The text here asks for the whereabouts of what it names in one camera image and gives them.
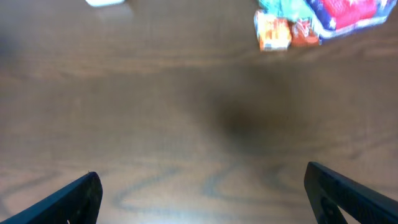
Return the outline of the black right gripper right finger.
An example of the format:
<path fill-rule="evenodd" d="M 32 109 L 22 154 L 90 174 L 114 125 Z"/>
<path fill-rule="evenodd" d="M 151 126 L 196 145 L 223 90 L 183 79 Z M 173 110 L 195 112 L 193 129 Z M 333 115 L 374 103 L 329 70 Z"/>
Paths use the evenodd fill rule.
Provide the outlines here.
<path fill-rule="evenodd" d="M 397 224 L 397 201 L 317 162 L 309 162 L 304 186 L 319 224 L 344 223 L 344 210 L 360 223 Z"/>

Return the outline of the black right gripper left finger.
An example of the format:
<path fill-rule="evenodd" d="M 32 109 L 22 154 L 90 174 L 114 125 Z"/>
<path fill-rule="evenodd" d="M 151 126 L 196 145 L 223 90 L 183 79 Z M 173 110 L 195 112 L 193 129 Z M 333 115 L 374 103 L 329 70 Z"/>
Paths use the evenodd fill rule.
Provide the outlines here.
<path fill-rule="evenodd" d="M 96 172 L 89 172 L 2 224 L 96 224 L 103 188 Z"/>

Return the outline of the brown orange candy bar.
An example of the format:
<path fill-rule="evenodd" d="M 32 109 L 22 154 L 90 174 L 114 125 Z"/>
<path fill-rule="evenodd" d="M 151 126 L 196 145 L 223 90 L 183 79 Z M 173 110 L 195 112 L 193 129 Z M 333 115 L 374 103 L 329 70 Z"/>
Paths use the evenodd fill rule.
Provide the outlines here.
<path fill-rule="evenodd" d="M 290 26 L 293 47 L 318 46 L 319 35 L 313 30 L 311 19 L 298 19 Z"/>

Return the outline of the orange white small packet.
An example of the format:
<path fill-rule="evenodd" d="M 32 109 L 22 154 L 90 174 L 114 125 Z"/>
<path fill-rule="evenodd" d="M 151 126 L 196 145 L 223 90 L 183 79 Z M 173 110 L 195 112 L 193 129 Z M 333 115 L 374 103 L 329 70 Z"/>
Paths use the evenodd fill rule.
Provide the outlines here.
<path fill-rule="evenodd" d="M 287 50 L 292 36 L 287 19 L 257 10 L 254 14 L 254 27 L 260 51 Z"/>

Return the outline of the red purple snack packet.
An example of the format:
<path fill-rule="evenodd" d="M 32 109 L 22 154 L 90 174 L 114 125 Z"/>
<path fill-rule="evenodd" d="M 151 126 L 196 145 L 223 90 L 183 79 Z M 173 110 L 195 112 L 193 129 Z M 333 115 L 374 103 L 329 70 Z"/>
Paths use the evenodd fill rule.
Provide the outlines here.
<path fill-rule="evenodd" d="M 350 35 L 385 23 L 397 0 L 307 0 L 320 41 Z"/>

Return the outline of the green wipes packet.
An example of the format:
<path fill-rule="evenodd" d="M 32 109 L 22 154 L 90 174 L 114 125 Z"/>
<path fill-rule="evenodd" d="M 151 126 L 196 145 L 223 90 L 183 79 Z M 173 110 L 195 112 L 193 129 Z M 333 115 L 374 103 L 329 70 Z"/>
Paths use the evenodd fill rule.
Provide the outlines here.
<path fill-rule="evenodd" d="M 258 3 L 268 14 L 289 21 L 295 22 L 313 16 L 313 11 L 306 0 L 258 0 Z"/>

